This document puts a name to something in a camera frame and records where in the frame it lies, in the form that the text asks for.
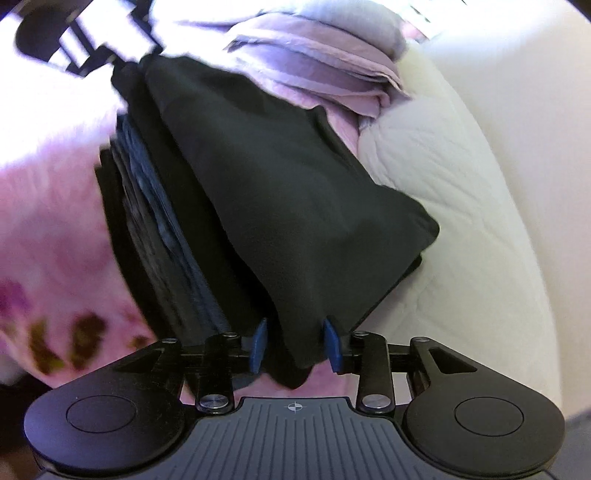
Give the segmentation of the dark green t-shirt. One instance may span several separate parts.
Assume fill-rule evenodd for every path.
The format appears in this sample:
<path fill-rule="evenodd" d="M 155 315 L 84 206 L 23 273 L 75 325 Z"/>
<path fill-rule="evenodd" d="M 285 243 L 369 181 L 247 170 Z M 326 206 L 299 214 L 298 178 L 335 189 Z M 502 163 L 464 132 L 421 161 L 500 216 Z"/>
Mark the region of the dark green t-shirt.
<path fill-rule="evenodd" d="M 440 228 L 376 184 L 329 125 L 249 78 L 150 56 L 143 80 L 238 256 L 273 302 L 266 368 L 289 387 L 412 273 Z"/>

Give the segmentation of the stack of dark folded clothes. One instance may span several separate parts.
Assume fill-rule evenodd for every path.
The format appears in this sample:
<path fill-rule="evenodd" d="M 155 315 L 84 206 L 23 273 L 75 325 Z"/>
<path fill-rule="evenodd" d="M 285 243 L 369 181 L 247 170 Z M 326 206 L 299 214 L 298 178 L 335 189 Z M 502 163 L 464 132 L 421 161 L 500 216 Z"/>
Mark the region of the stack of dark folded clothes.
<path fill-rule="evenodd" d="M 96 172 L 124 278 L 158 335 L 199 345 L 226 332 L 263 334 L 267 347 L 273 302 L 229 242 L 161 119 L 140 64 L 113 72 L 127 110 Z"/>

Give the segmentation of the cream quilted duvet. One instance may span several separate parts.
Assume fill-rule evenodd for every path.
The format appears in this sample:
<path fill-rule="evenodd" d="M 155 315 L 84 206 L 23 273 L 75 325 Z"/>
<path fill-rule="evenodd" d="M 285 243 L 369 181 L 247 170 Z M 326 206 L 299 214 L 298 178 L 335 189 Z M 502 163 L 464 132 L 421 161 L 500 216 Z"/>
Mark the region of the cream quilted duvet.
<path fill-rule="evenodd" d="M 363 129 L 361 163 L 419 201 L 440 233 L 363 324 L 426 336 L 564 402 L 556 321 L 530 236 L 480 126 L 419 45 L 398 65 L 411 97 Z"/>

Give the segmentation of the pink floral bedspread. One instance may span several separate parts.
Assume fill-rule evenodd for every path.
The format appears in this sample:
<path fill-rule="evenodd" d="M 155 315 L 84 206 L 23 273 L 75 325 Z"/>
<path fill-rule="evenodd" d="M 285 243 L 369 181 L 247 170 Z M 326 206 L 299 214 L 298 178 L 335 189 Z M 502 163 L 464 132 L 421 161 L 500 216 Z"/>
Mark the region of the pink floral bedspread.
<path fill-rule="evenodd" d="M 1 23 L 1 380 L 58 387 L 153 342 L 115 261 L 94 174 L 123 105 L 20 54 Z"/>

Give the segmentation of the mauve pillow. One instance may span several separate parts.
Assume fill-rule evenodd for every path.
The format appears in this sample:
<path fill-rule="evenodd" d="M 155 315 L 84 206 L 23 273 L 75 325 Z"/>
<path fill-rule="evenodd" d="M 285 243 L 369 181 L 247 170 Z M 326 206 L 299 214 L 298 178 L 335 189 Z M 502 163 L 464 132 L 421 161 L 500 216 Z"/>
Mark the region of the mauve pillow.
<path fill-rule="evenodd" d="M 250 71 L 359 116 L 376 119 L 409 97 L 390 54 L 315 20 L 264 14 L 231 27 L 226 38 L 226 49 Z"/>

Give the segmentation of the grey folded blanket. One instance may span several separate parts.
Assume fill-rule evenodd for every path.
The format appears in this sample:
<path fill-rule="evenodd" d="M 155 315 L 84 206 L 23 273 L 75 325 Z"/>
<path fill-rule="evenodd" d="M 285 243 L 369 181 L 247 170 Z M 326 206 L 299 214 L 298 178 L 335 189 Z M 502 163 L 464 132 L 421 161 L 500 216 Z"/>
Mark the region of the grey folded blanket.
<path fill-rule="evenodd" d="M 403 19 L 394 11 L 368 0 L 267 1 L 259 15 L 281 13 L 339 28 L 398 60 L 407 49 Z"/>

